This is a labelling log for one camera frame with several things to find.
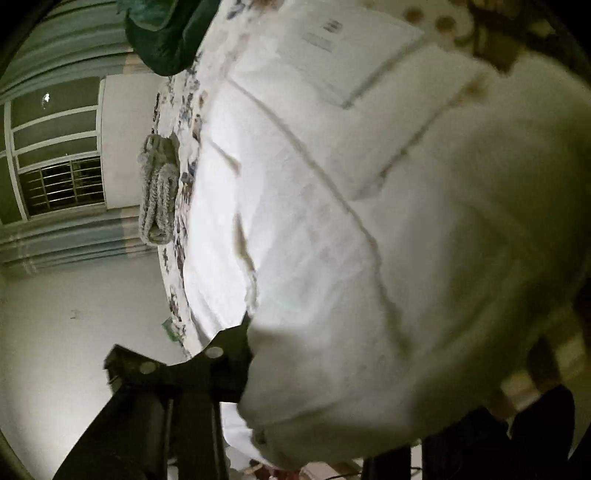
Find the dark green garment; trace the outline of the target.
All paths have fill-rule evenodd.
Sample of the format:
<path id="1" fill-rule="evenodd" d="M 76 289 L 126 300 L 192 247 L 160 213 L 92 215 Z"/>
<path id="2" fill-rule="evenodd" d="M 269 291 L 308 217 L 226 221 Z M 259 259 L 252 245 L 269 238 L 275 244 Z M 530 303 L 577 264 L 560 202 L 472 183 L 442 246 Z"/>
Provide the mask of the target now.
<path id="1" fill-rule="evenodd" d="M 193 64 L 219 1 L 117 1 L 128 43 L 159 76 L 175 75 Z"/>

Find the grey knitted folded cloth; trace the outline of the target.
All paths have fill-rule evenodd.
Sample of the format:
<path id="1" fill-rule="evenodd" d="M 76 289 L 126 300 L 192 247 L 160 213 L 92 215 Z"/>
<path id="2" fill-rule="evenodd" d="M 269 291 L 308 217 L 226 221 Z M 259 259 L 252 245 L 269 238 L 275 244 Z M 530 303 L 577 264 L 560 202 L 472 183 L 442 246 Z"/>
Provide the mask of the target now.
<path id="1" fill-rule="evenodd" d="M 150 134 L 138 156 L 141 199 L 138 214 L 139 238 L 148 246 L 166 245 L 174 233 L 174 210 L 179 166 L 173 142 Z"/>

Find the grey green curtain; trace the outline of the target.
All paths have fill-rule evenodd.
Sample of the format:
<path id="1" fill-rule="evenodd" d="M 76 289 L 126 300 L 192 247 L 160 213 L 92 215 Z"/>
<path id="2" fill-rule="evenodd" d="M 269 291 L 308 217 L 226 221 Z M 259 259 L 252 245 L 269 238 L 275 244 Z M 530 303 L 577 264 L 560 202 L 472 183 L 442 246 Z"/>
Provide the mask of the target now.
<path id="1" fill-rule="evenodd" d="M 103 82 L 100 159 L 104 202 L 1 223 L 1 267 L 33 275 L 77 262 L 146 252 L 137 233 L 140 147 L 161 79 L 132 51 L 113 1 L 5 1 L 1 104 L 88 77 Z"/>

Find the window with metal grille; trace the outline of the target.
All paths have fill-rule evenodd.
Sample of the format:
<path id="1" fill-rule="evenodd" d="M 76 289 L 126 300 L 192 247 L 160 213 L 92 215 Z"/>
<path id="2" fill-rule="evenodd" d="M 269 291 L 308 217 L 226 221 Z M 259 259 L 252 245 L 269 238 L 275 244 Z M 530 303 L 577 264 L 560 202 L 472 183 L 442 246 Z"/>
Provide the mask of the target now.
<path id="1" fill-rule="evenodd" d="M 1 104 L 1 223 L 104 202 L 103 82 L 88 77 Z"/>

